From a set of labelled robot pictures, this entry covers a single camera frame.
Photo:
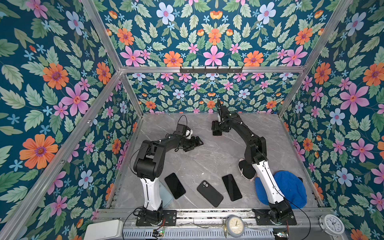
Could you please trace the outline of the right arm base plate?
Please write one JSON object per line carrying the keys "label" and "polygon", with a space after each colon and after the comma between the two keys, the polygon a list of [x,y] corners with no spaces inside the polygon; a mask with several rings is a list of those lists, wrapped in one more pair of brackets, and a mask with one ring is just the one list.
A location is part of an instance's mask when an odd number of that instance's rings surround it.
{"label": "right arm base plate", "polygon": [[271,216],[270,210],[252,209],[252,212],[255,214],[255,219],[256,219],[257,225],[259,226],[264,226],[264,225],[296,226],[298,224],[293,212],[289,213],[287,217],[284,217],[281,220],[273,220],[271,218],[272,216]]}

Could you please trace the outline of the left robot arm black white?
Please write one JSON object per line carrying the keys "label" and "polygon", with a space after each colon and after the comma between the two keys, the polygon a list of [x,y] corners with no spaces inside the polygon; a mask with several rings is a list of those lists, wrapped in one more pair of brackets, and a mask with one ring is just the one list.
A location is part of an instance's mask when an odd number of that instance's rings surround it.
{"label": "left robot arm black white", "polygon": [[133,172],[140,178],[143,185],[145,210],[159,212],[163,207],[159,177],[164,169],[166,153],[170,150],[189,152],[203,144],[198,136],[185,137],[175,134],[168,134],[160,140],[142,142],[133,164]]}

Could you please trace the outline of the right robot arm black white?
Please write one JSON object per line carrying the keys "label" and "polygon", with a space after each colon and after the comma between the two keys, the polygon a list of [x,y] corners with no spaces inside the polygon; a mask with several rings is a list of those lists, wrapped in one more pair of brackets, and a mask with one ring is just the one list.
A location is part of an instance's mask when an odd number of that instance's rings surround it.
{"label": "right robot arm black white", "polygon": [[213,121],[212,131],[214,136],[220,136],[223,132],[228,133],[235,130],[246,144],[245,160],[256,170],[261,179],[268,197],[270,206],[270,219],[273,223],[281,223],[293,215],[290,202],[282,193],[270,170],[267,158],[266,139],[257,136],[244,124],[240,115],[236,112],[229,112],[221,108],[218,110],[219,119]]}

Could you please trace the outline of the black phone pink edge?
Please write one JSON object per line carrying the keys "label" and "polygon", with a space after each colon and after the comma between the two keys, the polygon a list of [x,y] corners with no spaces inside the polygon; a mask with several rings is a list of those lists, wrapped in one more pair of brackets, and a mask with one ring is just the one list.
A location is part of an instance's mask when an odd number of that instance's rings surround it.
{"label": "black phone pink edge", "polygon": [[213,130],[213,136],[221,136],[222,135],[222,131],[221,130]]}

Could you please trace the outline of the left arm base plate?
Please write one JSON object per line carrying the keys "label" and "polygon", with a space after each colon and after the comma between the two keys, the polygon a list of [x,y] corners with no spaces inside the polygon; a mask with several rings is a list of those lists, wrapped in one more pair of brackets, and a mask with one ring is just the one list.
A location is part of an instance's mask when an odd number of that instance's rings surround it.
{"label": "left arm base plate", "polygon": [[175,226],[177,221],[176,210],[149,211],[141,210],[137,217],[137,227]]}

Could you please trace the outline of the black phone case camera cutout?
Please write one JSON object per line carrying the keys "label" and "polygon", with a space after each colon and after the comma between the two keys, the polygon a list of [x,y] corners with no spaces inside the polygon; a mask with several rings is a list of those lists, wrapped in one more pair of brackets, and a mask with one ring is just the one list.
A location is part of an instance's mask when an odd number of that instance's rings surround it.
{"label": "black phone case camera cutout", "polygon": [[197,191],[215,208],[223,201],[224,197],[207,181],[202,181]]}

